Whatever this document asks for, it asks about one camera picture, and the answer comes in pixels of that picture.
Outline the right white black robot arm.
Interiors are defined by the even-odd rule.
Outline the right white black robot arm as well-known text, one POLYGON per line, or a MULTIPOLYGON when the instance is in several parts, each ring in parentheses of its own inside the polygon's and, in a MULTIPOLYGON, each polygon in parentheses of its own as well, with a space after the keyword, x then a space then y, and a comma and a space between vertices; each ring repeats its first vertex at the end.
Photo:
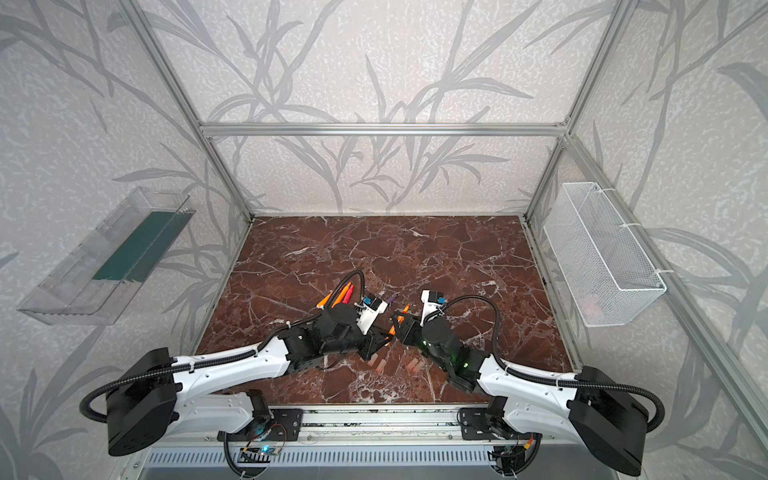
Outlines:
POLYGON ((613 470, 640 474, 646 435, 658 424, 638 400, 650 392, 615 383, 594 367, 574 374, 505 362, 465 345, 440 314, 420 320, 398 312, 392 323, 398 340, 431 359, 450 385, 492 397, 486 418, 498 434, 575 441, 613 470))

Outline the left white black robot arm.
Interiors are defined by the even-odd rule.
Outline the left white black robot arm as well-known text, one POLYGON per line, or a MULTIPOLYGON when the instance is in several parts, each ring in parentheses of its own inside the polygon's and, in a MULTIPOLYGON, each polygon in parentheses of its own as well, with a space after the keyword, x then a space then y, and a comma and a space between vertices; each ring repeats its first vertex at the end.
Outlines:
POLYGON ((148 352, 106 391, 109 454, 135 453, 169 435, 236 433, 264 423, 262 401, 226 389, 315 368, 329 355, 368 360, 390 339, 374 324, 386 309, 379 300, 340 303, 259 344, 176 358, 165 348, 148 352))

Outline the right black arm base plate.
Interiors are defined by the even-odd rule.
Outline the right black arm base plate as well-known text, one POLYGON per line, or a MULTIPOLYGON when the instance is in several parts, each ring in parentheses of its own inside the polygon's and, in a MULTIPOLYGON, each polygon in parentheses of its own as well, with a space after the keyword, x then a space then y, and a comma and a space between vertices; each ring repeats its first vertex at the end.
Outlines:
POLYGON ((507 440, 492 426, 486 417, 485 408, 463 407, 458 410, 457 422, 461 429, 461 437, 470 440, 507 440))

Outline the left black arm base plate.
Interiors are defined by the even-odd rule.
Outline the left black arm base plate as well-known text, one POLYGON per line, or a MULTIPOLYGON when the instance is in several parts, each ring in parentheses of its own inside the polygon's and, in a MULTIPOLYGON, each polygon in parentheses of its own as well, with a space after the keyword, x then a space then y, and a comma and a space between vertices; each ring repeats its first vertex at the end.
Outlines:
POLYGON ((217 440, 224 441, 224 438, 228 437, 230 442, 295 442, 302 427, 303 414, 304 410, 301 408, 273 409, 268 416, 251 420, 235 433, 219 432, 217 440))

